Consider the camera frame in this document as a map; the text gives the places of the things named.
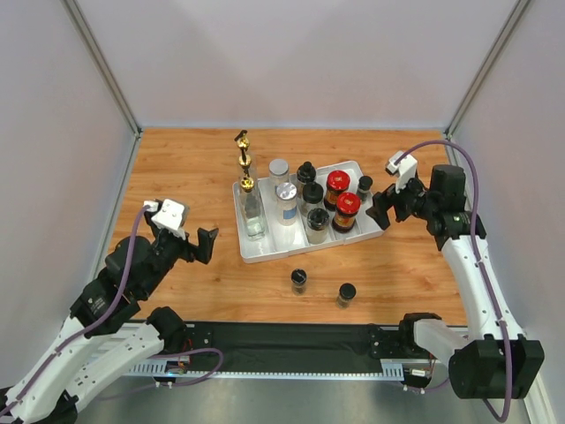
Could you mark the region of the salt jar blue label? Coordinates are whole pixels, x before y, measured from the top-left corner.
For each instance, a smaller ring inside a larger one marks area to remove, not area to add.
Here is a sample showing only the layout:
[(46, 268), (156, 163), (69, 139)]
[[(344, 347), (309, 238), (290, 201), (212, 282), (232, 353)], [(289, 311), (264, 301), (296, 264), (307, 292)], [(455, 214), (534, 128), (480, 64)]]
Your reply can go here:
[(268, 165), (269, 178), (274, 188), (290, 181), (290, 166), (282, 158), (276, 158)]

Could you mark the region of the clear glass oil bottle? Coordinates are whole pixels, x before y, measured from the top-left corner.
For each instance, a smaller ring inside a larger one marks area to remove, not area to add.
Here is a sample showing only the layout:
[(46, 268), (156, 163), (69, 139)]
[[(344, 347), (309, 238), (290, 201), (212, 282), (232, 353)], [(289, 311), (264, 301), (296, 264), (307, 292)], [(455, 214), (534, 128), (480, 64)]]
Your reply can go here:
[(260, 190), (251, 177), (241, 178), (238, 188), (238, 204), (246, 235), (249, 239), (263, 238), (267, 232), (267, 222)]

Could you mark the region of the red lid sauce jar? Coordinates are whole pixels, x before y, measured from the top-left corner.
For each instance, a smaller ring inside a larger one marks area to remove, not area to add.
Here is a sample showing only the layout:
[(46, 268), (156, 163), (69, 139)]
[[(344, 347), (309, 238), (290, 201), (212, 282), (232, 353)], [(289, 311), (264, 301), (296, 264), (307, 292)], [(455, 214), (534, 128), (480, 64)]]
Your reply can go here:
[(335, 211), (338, 197), (347, 192), (350, 186), (350, 176), (343, 170), (333, 170), (328, 173), (324, 205), (326, 209)]
[(335, 203), (335, 215), (332, 220), (334, 230), (349, 232), (356, 222), (360, 207), (361, 200), (355, 193), (341, 193)]

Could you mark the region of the glass oil bottle dark sauce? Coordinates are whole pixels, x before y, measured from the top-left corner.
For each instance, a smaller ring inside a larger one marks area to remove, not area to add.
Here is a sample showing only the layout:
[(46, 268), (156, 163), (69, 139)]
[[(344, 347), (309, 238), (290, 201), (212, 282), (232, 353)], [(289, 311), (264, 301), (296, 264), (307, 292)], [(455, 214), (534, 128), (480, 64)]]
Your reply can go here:
[(237, 163), (241, 170), (242, 178), (252, 178), (253, 180), (257, 179), (255, 161), (252, 154), (250, 154), (246, 148), (240, 149)]

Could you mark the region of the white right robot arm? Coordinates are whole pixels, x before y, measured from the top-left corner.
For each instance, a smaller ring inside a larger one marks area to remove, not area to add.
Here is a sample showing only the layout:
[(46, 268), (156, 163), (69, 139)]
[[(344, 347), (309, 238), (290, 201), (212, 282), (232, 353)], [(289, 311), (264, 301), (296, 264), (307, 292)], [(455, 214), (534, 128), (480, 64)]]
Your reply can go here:
[(426, 222), (456, 279), (468, 325), (463, 337), (437, 314), (406, 314), (397, 337), (399, 350), (410, 358), (431, 353), (447, 366), (459, 398), (525, 398), (545, 353), (509, 312), (493, 274), (486, 231), (466, 208), (463, 169), (436, 165), (429, 185), (418, 178), (416, 165), (390, 163), (386, 171), (396, 181), (373, 196), (367, 214), (383, 229), (390, 225), (389, 210), (398, 222), (410, 216)]

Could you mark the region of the black cap spice bottle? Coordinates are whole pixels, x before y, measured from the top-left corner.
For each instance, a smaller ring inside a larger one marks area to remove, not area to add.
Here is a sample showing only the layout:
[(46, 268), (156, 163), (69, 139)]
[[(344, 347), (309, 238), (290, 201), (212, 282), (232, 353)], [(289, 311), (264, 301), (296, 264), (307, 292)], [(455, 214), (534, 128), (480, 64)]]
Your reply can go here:
[(312, 183), (316, 179), (316, 169), (309, 161), (301, 164), (297, 169), (297, 181), (302, 185)]

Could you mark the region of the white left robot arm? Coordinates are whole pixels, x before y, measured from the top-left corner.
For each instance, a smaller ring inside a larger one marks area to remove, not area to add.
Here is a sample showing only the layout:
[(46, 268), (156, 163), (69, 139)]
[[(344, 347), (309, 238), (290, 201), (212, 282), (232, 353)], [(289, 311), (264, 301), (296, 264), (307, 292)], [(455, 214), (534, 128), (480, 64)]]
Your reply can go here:
[(1, 414), (17, 423), (73, 423), (104, 389), (154, 355), (184, 356), (188, 329), (170, 307), (157, 307), (140, 327), (99, 359), (93, 354), (140, 310), (177, 261), (210, 262), (218, 231), (198, 242), (171, 231), (154, 240), (132, 234), (107, 256), (104, 268), (72, 304), (49, 349), (17, 384), (1, 391)]

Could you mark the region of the salt jar silver lid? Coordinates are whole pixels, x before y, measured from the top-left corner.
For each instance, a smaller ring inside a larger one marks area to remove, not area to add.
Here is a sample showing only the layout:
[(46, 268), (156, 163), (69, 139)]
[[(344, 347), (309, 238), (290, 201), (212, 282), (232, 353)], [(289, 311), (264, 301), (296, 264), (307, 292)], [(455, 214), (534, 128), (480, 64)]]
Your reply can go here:
[(275, 189), (277, 220), (281, 225), (290, 226), (298, 214), (298, 189), (291, 182), (284, 182)]

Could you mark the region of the glass oil bottle brown sauce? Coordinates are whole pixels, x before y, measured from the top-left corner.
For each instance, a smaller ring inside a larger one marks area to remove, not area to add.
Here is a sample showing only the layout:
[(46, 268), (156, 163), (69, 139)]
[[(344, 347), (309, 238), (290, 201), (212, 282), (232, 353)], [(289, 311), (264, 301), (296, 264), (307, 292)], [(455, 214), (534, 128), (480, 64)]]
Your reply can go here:
[(234, 141), (241, 152), (247, 152), (250, 147), (250, 141), (247, 138), (247, 130), (241, 130), (240, 133), (235, 137)]

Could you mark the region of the white powder jar black lid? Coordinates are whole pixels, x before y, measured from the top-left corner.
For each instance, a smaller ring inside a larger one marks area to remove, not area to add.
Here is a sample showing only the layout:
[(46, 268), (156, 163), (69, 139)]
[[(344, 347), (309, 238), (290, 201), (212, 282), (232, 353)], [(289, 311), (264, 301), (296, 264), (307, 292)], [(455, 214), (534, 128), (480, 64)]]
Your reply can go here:
[(314, 208), (306, 216), (306, 236), (313, 245), (323, 243), (328, 236), (329, 213), (324, 208)]

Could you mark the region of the small black lid spice jar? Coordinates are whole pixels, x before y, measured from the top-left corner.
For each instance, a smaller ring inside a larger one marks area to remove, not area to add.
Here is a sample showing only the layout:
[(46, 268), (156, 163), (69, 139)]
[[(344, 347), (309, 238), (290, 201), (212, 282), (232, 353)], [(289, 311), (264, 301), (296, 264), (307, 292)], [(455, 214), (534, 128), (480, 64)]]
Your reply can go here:
[(362, 202), (370, 198), (372, 185), (373, 179), (371, 177), (363, 175), (359, 178), (356, 195)]
[(303, 269), (294, 269), (290, 274), (291, 288), (296, 295), (305, 293), (307, 274)]
[(349, 306), (352, 300), (357, 295), (356, 287), (351, 283), (344, 283), (339, 287), (338, 294), (336, 297), (336, 304), (340, 308), (346, 308)]

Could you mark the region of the black knob grinder bottle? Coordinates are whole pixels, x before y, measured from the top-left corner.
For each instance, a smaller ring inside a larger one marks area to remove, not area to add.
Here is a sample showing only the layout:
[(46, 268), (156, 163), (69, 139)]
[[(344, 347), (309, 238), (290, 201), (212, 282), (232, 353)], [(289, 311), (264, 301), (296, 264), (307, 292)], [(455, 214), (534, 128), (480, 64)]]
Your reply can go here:
[(300, 203), (300, 211), (302, 216), (315, 208), (323, 207), (324, 189), (317, 182), (311, 182), (304, 185), (302, 192), (302, 200)]

